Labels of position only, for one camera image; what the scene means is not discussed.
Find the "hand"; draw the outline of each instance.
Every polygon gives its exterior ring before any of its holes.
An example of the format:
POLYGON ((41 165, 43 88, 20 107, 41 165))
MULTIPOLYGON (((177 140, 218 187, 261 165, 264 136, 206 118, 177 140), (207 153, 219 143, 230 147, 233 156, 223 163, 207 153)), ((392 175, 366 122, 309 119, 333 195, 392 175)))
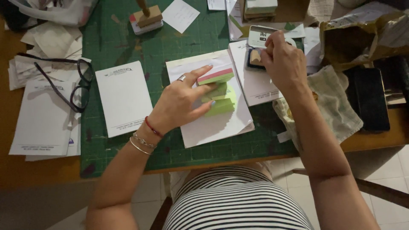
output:
POLYGON ((148 122, 161 134, 190 123, 211 109, 213 101, 202 104, 192 110, 193 102, 204 94, 217 88, 216 84, 207 84, 192 89, 196 80, 213 68, 205 65, 201 68, 185 73, 184 81, 174 81, 168 85, 160 96, 158 102, 148 116, 148 122))
POLYGON ((285 98, 309 91, 306 57, 302 50, 287 44, 280 30, 267 38, 265 46, 267 49, 261 51, 261 61, 285 98))

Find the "wooden stamp handle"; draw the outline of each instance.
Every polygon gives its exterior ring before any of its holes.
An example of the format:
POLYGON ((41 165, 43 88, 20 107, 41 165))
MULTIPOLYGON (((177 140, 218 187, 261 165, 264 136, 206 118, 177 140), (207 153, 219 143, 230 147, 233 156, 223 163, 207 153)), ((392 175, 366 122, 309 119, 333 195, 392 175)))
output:
POLYGON ((146 6, 146 0, 136 0, 138 3, 139 7, 142 9, 142 12, 146 17, 149 17, 151 15, 151 11, 149 8, 146 6))

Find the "woman's left hand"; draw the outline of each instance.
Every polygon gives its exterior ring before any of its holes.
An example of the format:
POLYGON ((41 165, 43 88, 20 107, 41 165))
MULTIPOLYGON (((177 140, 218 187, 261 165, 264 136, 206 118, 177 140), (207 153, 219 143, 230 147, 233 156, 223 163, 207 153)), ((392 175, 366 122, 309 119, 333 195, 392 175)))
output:
POLYGON ((176 80, 168 85, 160 96, 158 102, 148 116, 148 121, 153 128, 161 134, 190 123, 211 109, 213 101, 202 104, 199 108, 192 110, 195 100, 206 93, 217 88, 217 85, 207 84, 192 89, 196 80, 213 68, 205 65, 189 73, 185 73, 184 81, 176 80))

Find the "desk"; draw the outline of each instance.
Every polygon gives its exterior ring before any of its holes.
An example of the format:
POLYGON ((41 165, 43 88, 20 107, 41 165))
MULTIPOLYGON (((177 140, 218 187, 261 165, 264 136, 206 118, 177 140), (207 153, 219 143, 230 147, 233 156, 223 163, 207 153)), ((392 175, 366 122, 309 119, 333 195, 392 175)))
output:
MULTIPOLYGON (((25 44, 20 42, 23 34, 4 31, 0 28, 0 189, 35 187, 41 185, 77 182, 79 177, 79 157, 59 158, 38 162, 25 162, 24 156, 9 156, 11 142, 17 124, 18 113, 24 90, 9 91, 9 60, 17 52, 25 52, 25 44)), ((356 133, 341 143, 345 152, 385 148, 409 144, 409 116, 405 109, 389 109, 391 130, 381 134, 356 133)), ((163 173, 186 169, 215 167, 237 163, 258 162, 292 155, 253 158, 242 161, 223 162, 212 165, 189 166, 172 169, 147 171, 147 174, 163 173)))

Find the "metal tin lid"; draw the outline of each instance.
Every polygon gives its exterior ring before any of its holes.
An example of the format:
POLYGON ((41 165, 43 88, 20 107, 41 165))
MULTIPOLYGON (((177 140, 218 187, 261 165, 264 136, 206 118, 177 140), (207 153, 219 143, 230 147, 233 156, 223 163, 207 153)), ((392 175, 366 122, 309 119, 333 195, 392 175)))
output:
POLYGON ((267 40, 268 36, 270 36, 270 34, 274 33, 275 31, 277 31, 277 29, 260 25, 252 25, 250 26, 247 44, 254 48, 265 49, 265 41, 267 40))

